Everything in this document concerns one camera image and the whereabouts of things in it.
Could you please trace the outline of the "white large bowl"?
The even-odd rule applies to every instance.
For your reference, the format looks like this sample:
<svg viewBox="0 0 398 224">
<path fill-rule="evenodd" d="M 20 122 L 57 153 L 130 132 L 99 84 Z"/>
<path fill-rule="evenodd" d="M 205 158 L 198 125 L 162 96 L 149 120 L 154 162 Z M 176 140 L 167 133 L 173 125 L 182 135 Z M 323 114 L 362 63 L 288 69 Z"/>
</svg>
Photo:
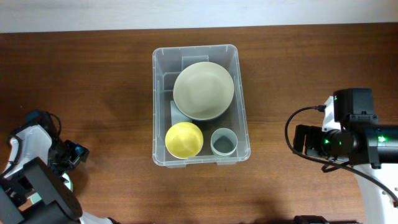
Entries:
<svg viewBox="0 0 398 224">
<path fill-rule="evenodd" d="M 183 104 L 229 105 L 234 97 L 234 81 L 229 72 L 213 62 L 198 62 L 177 77 L 173 98 Z"/>
</svg>

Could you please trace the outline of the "yellow small bowl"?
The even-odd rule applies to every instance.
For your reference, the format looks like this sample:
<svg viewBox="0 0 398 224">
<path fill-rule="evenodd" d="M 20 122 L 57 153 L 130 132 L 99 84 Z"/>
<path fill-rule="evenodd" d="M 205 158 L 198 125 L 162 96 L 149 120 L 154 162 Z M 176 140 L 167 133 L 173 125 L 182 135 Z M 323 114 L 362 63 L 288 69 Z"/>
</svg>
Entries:
<svg viewBox="0 0 398 224">
<path fill-rule="evenodd" d="M 165 146 L 168 152 L 177 159 L 195 157 L 204 143 L 200 128 L 189 122 L 173 125 L 165 135 Z"/>
</svg>

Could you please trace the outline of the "mint small bowl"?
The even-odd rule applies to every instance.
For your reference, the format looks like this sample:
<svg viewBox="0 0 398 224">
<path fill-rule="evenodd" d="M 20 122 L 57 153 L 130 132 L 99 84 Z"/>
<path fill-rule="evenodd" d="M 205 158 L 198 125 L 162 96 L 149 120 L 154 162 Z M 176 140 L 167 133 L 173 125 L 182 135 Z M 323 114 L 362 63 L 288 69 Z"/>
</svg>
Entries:
<svg viewBox="0 0 398 224">
<path fill-rule="evenodd" d="M 67 173 L 64 173 L 62 175 L 61 180 L 63 181 L 64 185 L 73 192 L 73 183 L 69 177 L 69 175 Z M 30 197 L 28 197 L 28 199 L 32 202 L 32 204 L 38 203 L 39 201 L 41 201 L 41 197 L 38 193 L 34 193 L 32 194 Z"/>
</svg>

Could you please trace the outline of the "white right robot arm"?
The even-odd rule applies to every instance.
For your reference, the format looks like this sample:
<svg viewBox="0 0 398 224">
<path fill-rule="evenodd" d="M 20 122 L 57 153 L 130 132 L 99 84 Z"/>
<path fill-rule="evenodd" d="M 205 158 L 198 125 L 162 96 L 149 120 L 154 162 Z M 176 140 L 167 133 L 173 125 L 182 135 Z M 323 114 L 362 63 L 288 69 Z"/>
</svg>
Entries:
<svg viewBox="0 0 398 224">
<path fill-rule="evenodd" d="M 313 110 L 324 114 L 322 126 L 296 126 L 290 150 L 324 173 L 353 173 L 367 223 L 397 223 L 397 126 L 379 123 L 372 90 L 337 90 Z"/>
</svg>

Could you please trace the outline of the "dark blue bowl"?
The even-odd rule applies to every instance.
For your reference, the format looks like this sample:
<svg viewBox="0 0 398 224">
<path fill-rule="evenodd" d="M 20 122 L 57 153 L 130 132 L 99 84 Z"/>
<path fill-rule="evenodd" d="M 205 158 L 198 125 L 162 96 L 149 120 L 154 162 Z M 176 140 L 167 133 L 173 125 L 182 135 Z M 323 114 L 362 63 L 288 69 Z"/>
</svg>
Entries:
<svg viewBox="0 0 398 224">
<path fill-rule="evenodd" d="M 175 101 L 176 107 L 182 114 L 197 121 L 209 121 L 220 117 L 229 109 L 229 105 L 218 104 L 183 104 Z"/>
</svg>

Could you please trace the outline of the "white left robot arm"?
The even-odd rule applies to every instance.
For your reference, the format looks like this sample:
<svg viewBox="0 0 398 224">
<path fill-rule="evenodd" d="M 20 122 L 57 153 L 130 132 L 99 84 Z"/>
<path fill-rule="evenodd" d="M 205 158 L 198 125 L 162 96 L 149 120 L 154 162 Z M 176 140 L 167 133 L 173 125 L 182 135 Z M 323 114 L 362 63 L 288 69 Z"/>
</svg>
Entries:
<svg viewBox="0 0 398 224">
<path fill-rule="evenodd" d="M 25 116 L 25 124 L 11 131 L 11 153 L 1 172 L 2 223 L 106 223 L 82 210 L 65 184 L 64 174 L 86 162 L 89 150 L 62 140 L 60 118 L 42 110 Z"/>
</svg>

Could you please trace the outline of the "clear plastic storage bin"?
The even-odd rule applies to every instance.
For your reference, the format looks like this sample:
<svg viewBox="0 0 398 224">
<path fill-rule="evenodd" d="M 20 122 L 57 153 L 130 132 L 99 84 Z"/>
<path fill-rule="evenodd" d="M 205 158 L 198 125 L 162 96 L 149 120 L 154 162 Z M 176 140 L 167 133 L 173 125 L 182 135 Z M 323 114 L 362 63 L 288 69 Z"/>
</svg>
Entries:
<svg viewBox="0 0 398 224">
<path fill-rule="evenodd" d="M 173 98 L 174 83 L 178 75 L 188 66 L 198 62 L 213 62 L 224 67 L 234 81 L 234 97 L 229 109 L 220 117 L 209 121 L 197 121 L 203 133 L 204 144 L 195 157 L 177 159 L 165 146 L 165 135 L 172 127 L 170 102 Z M 162 47 L 152 54 L 153 68 L 153 138 L 152 158 L 158 166 L 168 168 L 185 167 L 188 164 L 216 163 L 236 164 L 251 155 L 248 124 L 244 104 L 243 84 L 238 49 L 231 44 L 202 45 L 189 47 Z M 210 146 L 211 135 L 220 128 L 228 128 L 237 135 L 238 145 L 229 157 L 213 154 Z"/>
</svg>

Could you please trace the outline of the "grey plastic cup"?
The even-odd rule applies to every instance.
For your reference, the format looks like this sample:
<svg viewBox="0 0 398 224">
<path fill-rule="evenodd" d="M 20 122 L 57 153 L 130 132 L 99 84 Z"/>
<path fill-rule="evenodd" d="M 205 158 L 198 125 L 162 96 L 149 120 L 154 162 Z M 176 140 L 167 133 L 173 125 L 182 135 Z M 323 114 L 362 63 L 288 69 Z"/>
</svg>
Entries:
<svg viewBox="0 0 398 224">
<path fill-rule="evenodd" d="M 238 138 L 234 131 L 220 128 L 211 135 L 210 146 L 214 155 L 229 157 L 236 150 Z"/>
</svg>

